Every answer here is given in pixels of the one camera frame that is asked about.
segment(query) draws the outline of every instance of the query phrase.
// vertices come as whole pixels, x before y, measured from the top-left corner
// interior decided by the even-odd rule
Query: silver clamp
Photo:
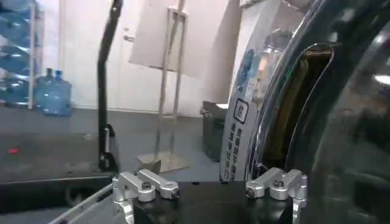
[[[124,214],[126,223],[134,224],[133,199],[149,202],[155,198],[155,187],[148,182],[142,182],[129,172],[122,172],[112,178],[113,202],[117,210]]]
[[[282,177],[283,171],[279,168],[271,168],[256,180],[246,182],[245,190],[248,198],[260,198],[270,185]]]
[[[281,169],[271,168],[256,180],[246,183],[246,194],[249,198],[260,198],[269,187],[269,195],[276,200],[293,201],[292,223],[299,223],[300,212],[306,206],[307,176],[299,170],[283,173]]]
[[[179,197],[179,185],[175,181],[168,181],[150,170],[143,169],[138,172],[138,178],[151,183],[164,199]]]

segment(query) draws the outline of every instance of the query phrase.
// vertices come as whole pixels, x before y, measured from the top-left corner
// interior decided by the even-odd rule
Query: water bottle cap
[[[52,68],[47,68],[46,69],[46,75],[47,76],[53,76],[53,69]]]
[[[55,77],[56,77],[57,79],[61,79],[61,77],[62,77],[62,71],[57,70],[57,71],[55,72]]]

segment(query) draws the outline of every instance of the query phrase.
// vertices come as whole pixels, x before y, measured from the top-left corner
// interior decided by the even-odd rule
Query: black metal pole
[[[100,43],[99,58],[97,60],[97,104],[98,104],[98,119],[99,119],[99,167],[103,170],[108,169],[106,167],[105,160],[108,159],[107,152],[105,151],[106,137],[105,129],[107,125],[107,78],[106,78],[106,62],[110,53],[112,41],[118,25],[118,19],[121,16],[123,1],[114,0],[111,6],[110,16],[105,25],[103,38]]]

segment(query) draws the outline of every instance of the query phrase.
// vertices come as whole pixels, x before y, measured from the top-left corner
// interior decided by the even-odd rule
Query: bolt
[[[149,190],[150,188],[152,188],[152,185],[150,182],[143,182],[141,188],[142,190]]]
[[[245,196],[246,196],[247,198],[254,198],[254,197],[255,197],[255,193],[253,192],[252,189],[248,188],[248,189],[246,189],[246,191],[245,191]]]
[[[275,187],[283,187],[285,184],[282,180],[275,180],[274,186]]]
[[[180,195],[180,190],[178,188],[172,190],[172,198],[178,198],[179,195]]]
[[[300,182],[300,185],[307,187],[307,176],[306,175],[302,175],[302,180]]]
[[[174,186],[174,183],[166,183],[163,185],[164,187],[173,187]]]

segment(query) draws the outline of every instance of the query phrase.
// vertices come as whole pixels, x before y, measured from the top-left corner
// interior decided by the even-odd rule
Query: metal stand base
[[[137,159],[143,164],[151,163],[154,161],[154,153],[137,156]],[[160,152],[157,159],[161,161],[160,173],[188,167],[184,159],[171,152]]]

